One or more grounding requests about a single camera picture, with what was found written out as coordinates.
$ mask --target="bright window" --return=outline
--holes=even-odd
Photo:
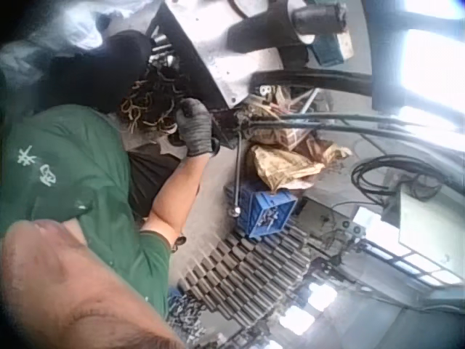
[[[419,254],[412,254],[411,256],[407,256],[404,258],[409,263],[412,263],[416,267],[426,271],[427,273],[431,273],[432,271],[439,270],[440,266],[436,263],[433,263],[427,260],[425,257],[422,257]]]
[[[437,271],[435,273],[432,273],[431,275],[433,275],[438,280],[450,285],[461,284],[462,282],[462,280],[458,276],[453,275],[447,270]]]
[[[360,207],[354,217],[354,222],[365,227],[366,238],[369,241],[392,254],[400,257],[411,252],[407,247],[399,244],[399,229],[381,221],[381,215]]]
[[[291,330],[293,333],[301,336],[315,322],[315,318],[305,310],[293,305],[284,316],[281,316],[279,323],[281,326]]]
[[[268,343],[268,345],[264,347],[264,349],[283,349],[283,347],[274,340],[270,340],[270,343]]]
[[[327,284],[310,284],[310,291],[308,303],[319,311],[324,311],[337,297],[337,291]]]
[[[404,0],[404,10],[448,19],[465,17],[459,0]],[[428,100],[465,113],[463,61],[463,42],[429,31],[409,30],[403,47],[402,85]],[[406,126],[407,131],[432,143],[465,151],[465,136],[452,132],[454,128],[440,116],[404,107],[399,118],[430,126]]]
[[[404,10],[451,20],[465,15],[459,0],[404,0]]]
[[[440,265],[428,260],[422,255],[408,249],[399,243],[399,229],[381,221],[381,215],[376,214],[365,207],[359,207],[355,214],[355,223],[362,225],[366,229],[367,247],[366,252],[374,254],[385,263],[406,272],[413,278],[417,278],[430,286],[449,286],[462,284],[463,280],[452,274],[450,271],[442,269]],[[310,290],[316,293],[316,286],[310,285]],[[324,309],[319,306],[317,299],[309,302],[318,310]]]
[[[422,276],[419,279],[431,286],[442,286],[442,284],[437,279],[429,275]]]

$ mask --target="bundle of wires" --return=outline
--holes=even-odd
[[[397,169],[405,175],[394,186],[376,184],[367,179],[370,172],[379,169]],[[373,203],[386,207],[387,199],[394,196],[400,185],[407,184],[412,197],[427,201],[434,197],[444,184],[446,176],[426,162],[404,155],[385,155],[357,165],[352,171],[352,184]]]

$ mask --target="work glove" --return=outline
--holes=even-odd
[[[186,98],[176,112],[179,134],[186,143],[187,156],[211,153],[211,116],[200,100]]]

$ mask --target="green t-shirt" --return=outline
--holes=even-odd
[[[13,124],[0,168],[0,238],[18,220],[76,217],[89,248],[166,316],[171,251],[164,238],[138,231],[129,160],[102,115],[63,105]]]

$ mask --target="plastic crate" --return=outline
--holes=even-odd
[[[230,200],[233,199],[233,191],[232,185],[226,187]],[[272,194],[262,182],[244,182],[239,193],[238,227],[250,238],[282,231],[296,203],[297,198],[288,190]],[[275,219],[265,220],[267,215],[275,216]]]

